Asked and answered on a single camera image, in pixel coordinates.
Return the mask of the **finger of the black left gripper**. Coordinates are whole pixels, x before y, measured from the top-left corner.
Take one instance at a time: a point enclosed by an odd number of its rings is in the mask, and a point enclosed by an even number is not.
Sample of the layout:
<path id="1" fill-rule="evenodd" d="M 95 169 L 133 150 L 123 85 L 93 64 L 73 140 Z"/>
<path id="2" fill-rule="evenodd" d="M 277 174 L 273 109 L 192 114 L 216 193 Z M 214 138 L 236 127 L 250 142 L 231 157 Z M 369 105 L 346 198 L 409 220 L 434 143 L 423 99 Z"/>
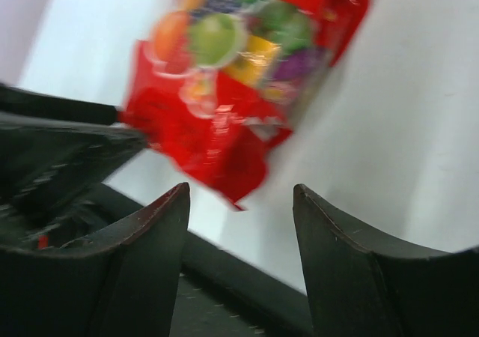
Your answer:
<path id="1" fill-rule="evenodd" d="M 127 128 L 1 114 L 1 244 L 33 245 L 145 146 Z"/>
<path id="2" fill-rule="evenodd" d="M 111 126 L 119 121 L 111 105 L 70 100 L 1 83 L 1 111 L 14 115 Z"/>

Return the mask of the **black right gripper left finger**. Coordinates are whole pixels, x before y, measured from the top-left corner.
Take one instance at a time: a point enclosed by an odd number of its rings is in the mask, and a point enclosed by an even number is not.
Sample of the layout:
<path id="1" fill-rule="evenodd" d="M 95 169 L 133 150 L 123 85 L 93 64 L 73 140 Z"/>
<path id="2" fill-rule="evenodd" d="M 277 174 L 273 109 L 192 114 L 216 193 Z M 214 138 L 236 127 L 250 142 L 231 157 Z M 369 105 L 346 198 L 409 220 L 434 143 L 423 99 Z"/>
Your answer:
<path id="1" fill-rule="evenodd" d="M 190 211 L 179 183 L 60 248 L 1 248 L 3 336 L 167 336 Z"/>

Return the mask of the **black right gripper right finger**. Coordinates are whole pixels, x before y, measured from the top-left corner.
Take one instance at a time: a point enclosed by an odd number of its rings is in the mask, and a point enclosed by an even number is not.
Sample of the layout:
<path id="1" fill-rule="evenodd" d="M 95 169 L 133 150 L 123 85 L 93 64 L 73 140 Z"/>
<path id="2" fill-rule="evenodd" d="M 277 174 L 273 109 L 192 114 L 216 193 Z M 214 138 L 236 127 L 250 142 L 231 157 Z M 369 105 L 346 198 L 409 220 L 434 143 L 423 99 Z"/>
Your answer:
<path id="1" fill-rule="evenodd" d="M 293 218 L 316 336 L 476 336 L 478 248 L 394 237 L 303 184 Z"/>

